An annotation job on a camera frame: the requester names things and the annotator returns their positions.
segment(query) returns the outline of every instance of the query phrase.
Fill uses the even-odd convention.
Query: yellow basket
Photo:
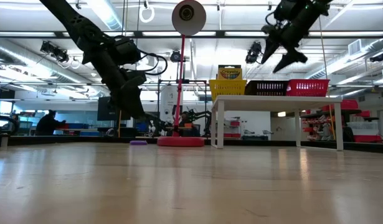
[[[244,95],[246,80],[209,80],[212,102],[218,95]]]

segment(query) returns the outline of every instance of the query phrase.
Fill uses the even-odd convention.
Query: ceiling pipe
[[[47,59],[43,60],[42,57],[38,56],[37,54],[32,53],[31,51],[26,50],[23,47],[20,47],[6,39],[0,39],[0,52],[2,54],[4,53],[9,55],[13,60],[22,62],[25,66],[32,67],[38,64],[46,72],[49,72],[49,75],[58,76],[59,79],[65,78],[66,80],[74,83],[91,82],[90,80],[74,72],[71,72],[70,70],[62,68],[57,63],[51,62]],[[104,94],[107,96],[110,94],[109,91],[102,86],[95,86],[94,89],[96,89],[96,91],[104,92]]]
[[[383,49],[383,39],[371,40],[371,39],[362,39],[362,51],[363,54],[358,58],[351,58],[349,51],[346,50],[343,53],[337,55],[336,57],[327,61],[327,71],[328,75],[335,73],[341,69],[346,68],[350,64],[356,62],[360,58],[368,57],[380,50]],[[308,72],[305,77],[307,79],[319,79],[326,76],[325,66],[321,65],[312,71]]]

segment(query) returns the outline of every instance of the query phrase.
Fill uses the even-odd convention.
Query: red pole
[[[186,36],[181,36],[181,56],[180,56],[180,79],[179,84],[177,85],[177,106],[176,114],[174,115],[174,127],[173,127],[173,137],[179,137],[179,110],[180,110],[180,97],[181,97],[181,82],[183,79],[183,60],[184,60],[184,44],[186,42]]]

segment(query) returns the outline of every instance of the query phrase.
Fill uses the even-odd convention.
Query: robotic arm
[[[162,56],[149,54],[134,44],[133,40],[118,36],[110,37],[89,19],[77,13],[66,0],[40,0],[41,3],[64,25],[71,39],[83,51],[83,64],[91,62],[111,91],[111,103],[138,119],[144,116],[138,85],[147,75],[160,75],[168,63]],[[126,63],[136,63],[141,53],[163,59],[165,69],[156,74],[119,68]]]
[[[274,12],[266,17],[262,31],[269,36],[266,38],[266,49],[262,58],[265,63],[274,52],[282,46],[287,54],[283,55],[273,73],[291,65],[294,62],[306,63],[308,58],[295,48],[298,42],[309,34],[310,27],[320,15],[328,16],[329,3],[332,0],[281,0]],[[267,18],[274,14],[276,24],[270,24]]]

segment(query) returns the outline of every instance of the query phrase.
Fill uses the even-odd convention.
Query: table leg
[[[295,140],[296,146],[301,147],[301,118],[299,110],[295,110]]]
[[[216,109],[212,108],[212,117],[210,121],[210,144],[211,146],[216,146]]]
[[[342,131],[342,116],[341,116],[341,104],[334,104],[335,110],[335,132],[336,132],[336,150],[343,150],[343,131]]]
[[[217,104],[217,148],[223,149],[224,144],[224,101]]]

